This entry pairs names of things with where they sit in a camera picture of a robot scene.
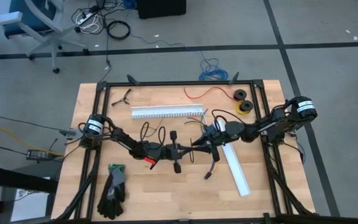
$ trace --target wooden tabletop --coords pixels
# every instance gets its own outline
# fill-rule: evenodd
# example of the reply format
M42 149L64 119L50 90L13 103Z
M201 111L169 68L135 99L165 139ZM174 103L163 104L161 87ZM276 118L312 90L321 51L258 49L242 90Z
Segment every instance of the wooden tabletop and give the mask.
M284 96L278 80L265 80L265 91L269 107L280 105L284 102ZM140 127L145 121L150 127L156 128L161 118L131 119L131 106L156 106L156 105L183 105L202 103L203 108L209 111L213 109L234 110L235 101L230 100L221 90L213 89L206 96L199 99L189 99L183 92L184 86L133 86L128 96L130 105L119 103L112 107L110 104L120 100L128 87L111 88L109 94L109 107L107 116L116 126L121 127L127 134L136 140L140 140ZM190 96L200 96L212 86L198 85L186 86ZM230 95L237 89L243 89L248 93L247 100L252 101L249 85L219 85ZM96 84L82 84L78 92L72 128L78 123L86 122L92 112ZM101 98L99 111L101 111L103 97ZM227 120L235 120L228 114L223 114ZM256 120L255 111L241 116L246 123ZM208 124L213 117L208 112L206 115ZM169 131L176 130L177 142L189 146L190 138L198 139L201 136L198 125L185 126L186 118L164 118L162 126L167 129L166 143L169 144ZM148 141L158 142L158 134L147 138ZM287 136L285 142L297 147L294 138ZM182 173L173 171L172 161L160 161L150 170L150 164L145 161L133 159L128 151L116 142L103 142L99 167L98 182L96 186L96 198L94 203L93 221L108 221L96 211L104 183L108 177L109 164L125 164L126 169L126 200L122 204L124 213L115 220L177 220L177 219L206 219L206 218L255 218L262 217L269 212L274 216L272 197L270 194L267 171L259 139L252 143L242 141L233 142L232 145L241 163L242 170L247 179L251 194L240 197L234 183L233 176L227 164L226 158L219 147L221 160L217 163L213 175L204 180L204 175L211 167L211 155L203 152L195 152L195 162L192 164L186 155L180 160ZM68 145L66 154L71 152L76 144ZM303 165L298 151L282 145L279 147L287 184L298 200L309 210L314 211L308 183L306 181ZM59 216L71 202L78 190L81 168L83 165L84 149L78 149L70 154L64 161L60 175L59 186L53 206L52 218ZM282 194L279 189L280 204L283 206ZM84 217L88 194L83 199Z

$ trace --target black glove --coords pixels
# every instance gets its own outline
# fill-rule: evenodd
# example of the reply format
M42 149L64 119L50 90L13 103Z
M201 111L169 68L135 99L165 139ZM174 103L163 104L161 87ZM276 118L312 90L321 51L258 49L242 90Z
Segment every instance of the black glove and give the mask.
M110 165L109 177L104 185L102 196L98 204L98 212L104 218L111 220L121 215L124 210L120 202L125 200L124 165Z

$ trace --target red wire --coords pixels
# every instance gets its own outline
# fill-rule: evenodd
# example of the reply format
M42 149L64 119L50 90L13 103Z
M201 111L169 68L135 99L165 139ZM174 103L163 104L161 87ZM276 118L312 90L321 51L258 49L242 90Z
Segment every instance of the red wire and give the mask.
M185 91L185 94L186 94L186 96L187 96L188 98L190 98L190 99L198 99L198 98L201 98L201 97L205 96L209 91L211 91L211 90L214 89L214 88L218 88L218 89L222 90L222 91L224 92L224 94L226 94L227 97L229 97L229 98L232 99L232 100L235 100L233 97L229 96L228 93L226 93L226 91L224 91L221 87L217 87L217 86L211 87L211 88L210 88L208 91L206 91L204 94L202 94L201 96L197 96L197 97L191 97L191 96L189 96L189 95L187 94L187 92L186 92L186 87L183 87L183 90Z

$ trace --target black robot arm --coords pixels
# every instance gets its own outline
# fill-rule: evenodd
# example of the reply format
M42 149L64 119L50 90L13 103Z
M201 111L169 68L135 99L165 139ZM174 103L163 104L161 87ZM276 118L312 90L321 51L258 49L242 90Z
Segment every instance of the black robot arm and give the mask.
M291 110L289 112L285 111L290 106ZM159 160L166 159L174 161L174 170L179 173L180 165L178 160L189 152L210 153L214 161L217 162L220 159L218 146L240 138L244 142L252 142L260 134L266 136L269 143L280 144L285 133L301 128L316 117L317 112L312 101L307 97L299 96L292 100L287 100L284 105L274 107L270 115L253 124L246 124L242 121L226 121L223 116L216 116L214 124L204 126L203 135L193 142L192 146L186 147L176 142L176 131L170 132L172 144L164 145L163 142L136 141L126 134L122 128L115 126L110 118L100 114L93 114L89 117L87 123L79 125L79 129L85 137L80 144L81 146L92 148L92 146L101 144L101 141L104 140L118 142L128 149L129 154L134 159L144 159L151 163L150 169L153 169ZM218 118L225 120L225 130L219 128Z
M309 98L298 96L287 100L283 105L274 107L270 115L253 124L224 119L226 121L224 130L220 130L217 122L219 117L223 118L216 116L214 124L205 128L206 131L193 143L194 146L202 146L206 142L210 142L213 146L220 146L239 138L244 142L252 142L259 135L266 136L269 143L280 144L285 133L300 129L312 122L317 117L317 112Z

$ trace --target power strip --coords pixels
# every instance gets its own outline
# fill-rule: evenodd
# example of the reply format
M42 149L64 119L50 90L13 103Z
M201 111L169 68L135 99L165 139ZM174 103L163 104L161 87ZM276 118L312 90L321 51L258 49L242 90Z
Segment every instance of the power strip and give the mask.
M89 13L87 13L87 15L85 16L85 18L80 19L80 20L77 22L77 25L80 26L81 24L83 24L84 22L86 22L90 17L94 16L95 14L96 14L96 12L89 12Z
M167 105L167 106L138 106L131 107L132 119L136 118L163 118L177 116L202 116L204 114L202 104L192 105Z

